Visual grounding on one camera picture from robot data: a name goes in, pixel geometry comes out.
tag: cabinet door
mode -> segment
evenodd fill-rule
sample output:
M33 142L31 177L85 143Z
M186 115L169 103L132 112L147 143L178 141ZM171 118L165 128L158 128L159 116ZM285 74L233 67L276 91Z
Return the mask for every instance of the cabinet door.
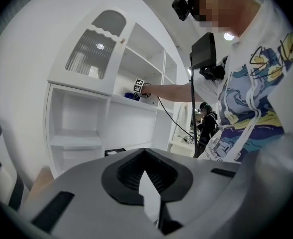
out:
M95 8L63 43L48 81L111 95L133 25L118 8Z

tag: blue object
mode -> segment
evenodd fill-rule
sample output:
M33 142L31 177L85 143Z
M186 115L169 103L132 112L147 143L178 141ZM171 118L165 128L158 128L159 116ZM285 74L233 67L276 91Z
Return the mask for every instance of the blue object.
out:
M140 100L140 97L139 97L139 96L136 96L136 97L134 98L134 94L133 94L133 93L130 93L130 92L125 93L124 96L125 96L126 98L130 98L130 99L133 99L133 100L136 100L136 101L139 101L139 100Z

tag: black clothing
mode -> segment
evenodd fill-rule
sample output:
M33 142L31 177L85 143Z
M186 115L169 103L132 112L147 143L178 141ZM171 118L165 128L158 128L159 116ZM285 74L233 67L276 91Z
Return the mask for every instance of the black clothing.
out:
M203 123L199 124L197 128L201 131L199 141L208 144L210 138L215 134L217 114L211 112L204 117Z

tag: ceiling light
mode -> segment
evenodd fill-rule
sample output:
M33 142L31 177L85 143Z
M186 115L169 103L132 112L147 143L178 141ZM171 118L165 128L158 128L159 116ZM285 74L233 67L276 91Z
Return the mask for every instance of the ceiling light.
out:
M232 39L235 38L235 36L231 35L231 34L228 34L228 33L225 33L224 34L224 38L227 40L227 41L231 41Z
M98 48L99 50L103 50L103 49L104 49L104 45L103 45L102 43L98 43L98 44L97 44L97 48Z

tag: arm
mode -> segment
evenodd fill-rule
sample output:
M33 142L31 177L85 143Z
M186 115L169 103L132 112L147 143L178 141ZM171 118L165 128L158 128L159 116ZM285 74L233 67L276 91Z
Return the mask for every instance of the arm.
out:
M198 128L199 130L202 130L202 127L203 127L203 123L201 123L201 124L199 124L199 125L197 126L197 128Z
M142 94L149 93L160 98L173 102L191 102L191 83L185 85L146 85L142 88ZM195 101L203 102L201 97L195 92Z

